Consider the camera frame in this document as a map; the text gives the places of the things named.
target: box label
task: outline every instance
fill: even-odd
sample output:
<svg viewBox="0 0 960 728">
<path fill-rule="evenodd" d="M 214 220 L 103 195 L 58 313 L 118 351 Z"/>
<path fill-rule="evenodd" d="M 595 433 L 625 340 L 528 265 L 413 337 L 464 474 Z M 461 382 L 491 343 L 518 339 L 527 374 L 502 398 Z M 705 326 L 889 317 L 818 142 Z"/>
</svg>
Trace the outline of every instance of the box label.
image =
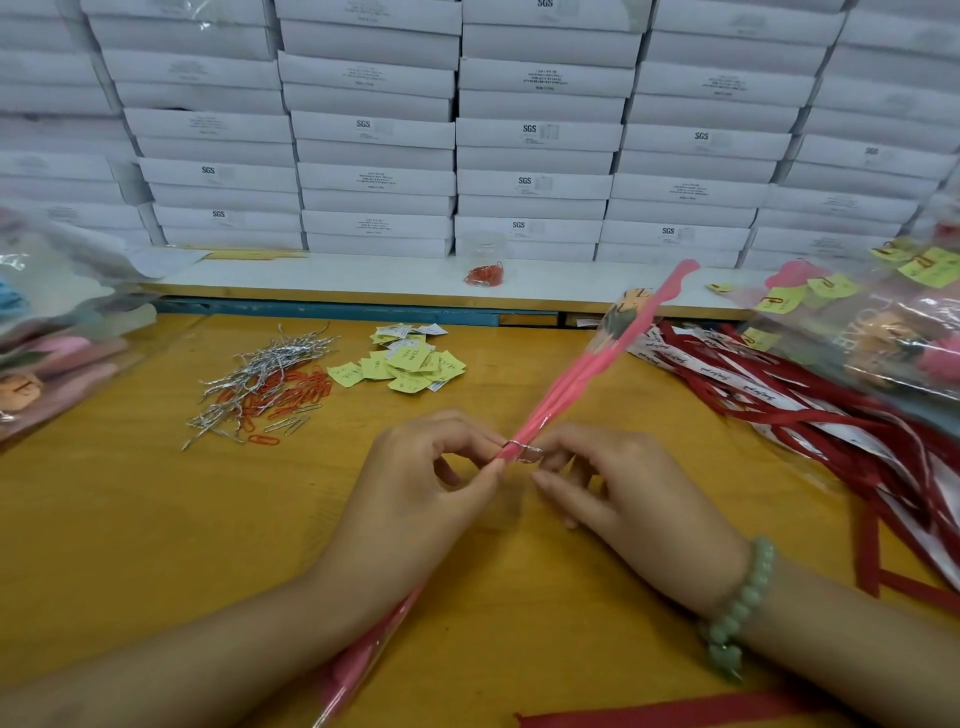
<svg viewBox="0 0 960 728">
<path fill-rule="evenodd" d="M 520 141 L 527 146 L 542 147 L 560 139 L 560 124 L 521 124 Z"/>
<path fill-rule="evenodd" d="M 514 191 L 523 197 L 539 197 L 553 191 L 552 175 L 518 175 L 514 184 Z"/>
</svg>

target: yellow table surface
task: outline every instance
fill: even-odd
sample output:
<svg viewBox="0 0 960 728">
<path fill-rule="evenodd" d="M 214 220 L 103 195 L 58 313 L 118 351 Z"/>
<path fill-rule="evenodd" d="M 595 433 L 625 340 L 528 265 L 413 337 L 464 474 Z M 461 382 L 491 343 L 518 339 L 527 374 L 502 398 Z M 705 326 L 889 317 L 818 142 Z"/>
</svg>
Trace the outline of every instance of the yellow table surface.
<svg viewBox="0 0 960 728">
<path fill-rule="evenodd" d="M 324 408 L 274 448 L 208 436 L 187 452 L 184 421 L 202 379 L 232 369 L 282 323 L 161 317 L 141 335 L 148 358 L 0 460 L 0 684 L 206 614 L 292 576 L 320 551 L 372 437 L 460 406 L 510 434 L 592 332 L 449 327 L 433 343 L 467 373 L 439 393 L 386 382 L 334 386 Z M 333 322 L 334 366 L 369 351 L 372 323 Z M 745 533 L 852 584 L 851 500 L 825 472 L 710 412 L 670 374 L 624 356 L 568 413 L 571 420 L 656 434 Z M 438 569 L 345 728 L 515 725 L 516 712 L 624 707 L 732 688 L 710 672 L 692 620 L 579 530 L 567 532 L 531 492 L 509 527 L 474 527 Z M 488 518 L 486 523 L 507 523 Z M 939 583 L 889 533 L 884 566 Z M 886 595 L 934 619 L 948 618 Z M 780 678 L 758 658 L 745 688 Z M 298 684 L 244 721 L 301 728 L 316 716 Z M 840 716 L 768 725 L 849 725 Z"/>
</svg>

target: green bead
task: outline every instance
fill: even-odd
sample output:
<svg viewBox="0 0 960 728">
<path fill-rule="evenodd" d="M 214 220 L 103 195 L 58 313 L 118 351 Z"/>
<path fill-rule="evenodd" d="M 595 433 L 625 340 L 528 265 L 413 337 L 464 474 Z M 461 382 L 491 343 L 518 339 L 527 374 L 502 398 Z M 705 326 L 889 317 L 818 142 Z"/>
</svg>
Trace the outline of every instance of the green bead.
<svg viewBox="0 0 960 728">
<path fill-rule="evenodd" d="M 736 619 L 740 624 L 743 624 L 743 622 L 747 620 L 747 617 L 750 616 L 750 607 L 742 601 L 735 601 L 730 605 L 730 611 L 727 614 Z"/>
<path fill-rule="evenodd" d="M 763 595 L 754 587 L 745 586 L 740 590 L 740 601 L 742 601 L 748 609 L 756 607 L 761 599 L 763 599 Z"/>
</svg>

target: yellow paper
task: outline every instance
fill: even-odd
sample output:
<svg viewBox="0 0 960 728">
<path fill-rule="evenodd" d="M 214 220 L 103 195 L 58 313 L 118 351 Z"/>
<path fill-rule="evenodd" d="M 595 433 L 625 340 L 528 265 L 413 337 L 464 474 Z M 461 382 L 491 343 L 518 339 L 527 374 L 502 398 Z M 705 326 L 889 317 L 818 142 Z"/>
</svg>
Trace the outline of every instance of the yellow paper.
<svg viewBox="0 0 960 728">
<path fill-rule="evenodd" d="M 364 379 L 393 379 L 394 375 L 387 371 L 386 362 L 383 359 L 360 359 L 360 369 L 363 370 Z"/>
<path fill-rule="evenodd" d="M 960 255 L 943 248 L 930 248 L 897 270 L 920 285 L 943 288 L 960 280 Z"/>
<path fill-rule="evenodd" d="M 804 296 L 806 296 L 805 285 L 797 285 L 792 288 L 771 288 L 767 295 L 763 297 L 763 301 L 756 305 L 755 310 L 782 316 L 785 313 L 790 313 L 803 303 Z"/>
<path fill-rule="evenodd" d="M 426 344 L 419 343 L 415 347 L 400 347 L 394 350 L 394 355 L 390 357 L 390 363 L 406 372 L 415 372 L 430 355 Z"/>
<path fill-rule="evenodd" d="M 826 278 L 810 279 L 806 284 L 810 286 L 810 290 L 824 299 L 845 299 L 860 292 L 860 286 L 842 273 L 834 273 Z"/>
<path fill-rule="evenodd" d="M 780 335 L 778 333 L 761 331 L 759 328 L 748 328 L 746 331 L 741 333 L 740 336 L 743 338 L 744 344 L 751 349 L 756 349 L 758 352 L 770 351 L 774 344 L 780 340 Z"/>
<path fill-rule="evenodd" d="M 415 395 L 430 386 L 430 379 L 423 375 L 403 372 L 388 385 L 395 392 L 403 392 L 406 395 Z"/>
<path fill-rule="evenodd" d="M 440 370 L 440 355 L 436 352 L 431 352 L 423 359 L 423 363 L 420 365 L 420 368 L 417 369 L 418 372 L 437 372 Z"/>
<path fill-rule="evenodd" d="M 337 384 L 348 389 L 358 381 L 363 381 L 363 370 L 352 361 L 342 367 L 330 367 L 326 372 Z"/>
</svg>

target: white shelf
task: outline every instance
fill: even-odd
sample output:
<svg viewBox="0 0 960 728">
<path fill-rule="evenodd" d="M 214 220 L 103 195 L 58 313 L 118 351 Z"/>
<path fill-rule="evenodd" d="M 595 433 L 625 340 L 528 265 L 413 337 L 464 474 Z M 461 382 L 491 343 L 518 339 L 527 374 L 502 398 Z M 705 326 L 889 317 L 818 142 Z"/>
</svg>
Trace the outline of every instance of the white shelf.
<svg viewBox="0 0 960 728">
<path fill-rule="evenodd" d="M 508 260 L 495 288 L 463 283 L 456 257 L 410 258 L 308 254 L 276 260 L 202 260 L 159 282 L 164 293 L 332 303 L 387 303 L 600 312 L 628 288 L 656 289 L 667 266 Z M 757 283 L 759 271 L 704 268 L 664 310 L 670 315 L 743 318 L 745 312 L 706 289 L 708 283 Z"/>
</svg>

